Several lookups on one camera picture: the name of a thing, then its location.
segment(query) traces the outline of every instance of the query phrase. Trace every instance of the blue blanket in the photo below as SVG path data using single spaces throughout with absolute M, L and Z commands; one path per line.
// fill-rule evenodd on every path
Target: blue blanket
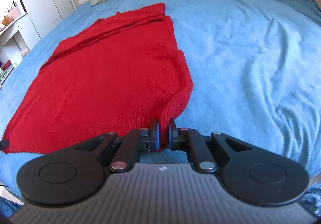
M 109 0 L 94 7 L 84 4 L 45 36 L 3 85 L 0 133 L 59 41 L 98 18 L 157 2 L 165 3 L 165 13 L 173 20 L 176 41 L 194 83 L 177 125 L 203 135 L 223 131 L 300 162 L 311 176 L 319 173 L 321 12 L 309 0 Z M 90 73 L 90 68 L 84 68 L 84 73 Z M 162 154 L 186 160 L 179 152 Z M 17 171 L 37 156 L 0 153 L 0 181 L 19 194 Z M 143 160 L 153 159 L 147 155 Z

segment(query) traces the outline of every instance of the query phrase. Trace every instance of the blue bed sheet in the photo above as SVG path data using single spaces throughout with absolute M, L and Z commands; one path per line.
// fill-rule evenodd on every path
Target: blue bed sheet
M 174 24 L 194 89 L 176 119 L 208 135 L 220 130 L 321 170 L 321 12 L 309 0 L 109 0 L 82 5 L 45 36 L 0 91 L 0 133 L 58 43 L 98 18 L 157 2 Z M 168 150 L 164 160 L 185 160 Z M 39 154 L 0 153 L 0 181 L 20 194 L 16 174 Z

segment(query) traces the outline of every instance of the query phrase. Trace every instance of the silver rivet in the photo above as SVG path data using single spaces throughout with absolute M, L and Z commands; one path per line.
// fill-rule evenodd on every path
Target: silver rivet
M 115 161 L 111 164 L 111 167 L 115 170 L 123 170 L 127 167 L 127 164 L 123 161 Z
M 199 165 L 203 170 L 212 170 L 216 167 L 215 163 L 211 161 L 202 161 Z

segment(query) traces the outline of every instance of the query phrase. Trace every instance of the white star logo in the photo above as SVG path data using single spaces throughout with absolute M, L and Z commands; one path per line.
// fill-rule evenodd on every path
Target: white star logo
M 160 171 L 164 172 L 164 171 L 166 171 L 168 168 L 163 165 L 162 167 L 159 167 L 158 169 L 159 169 Z

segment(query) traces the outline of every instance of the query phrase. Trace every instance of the red knit fabric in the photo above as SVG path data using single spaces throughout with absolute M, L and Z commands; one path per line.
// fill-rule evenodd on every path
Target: red knit fabric
M 4 152 L 50 153 L 150 127 L 153 118 L 165 132 L 193 85 L 164 10 L 159 3 L 118 12 L 60 42 L 7 125 Z

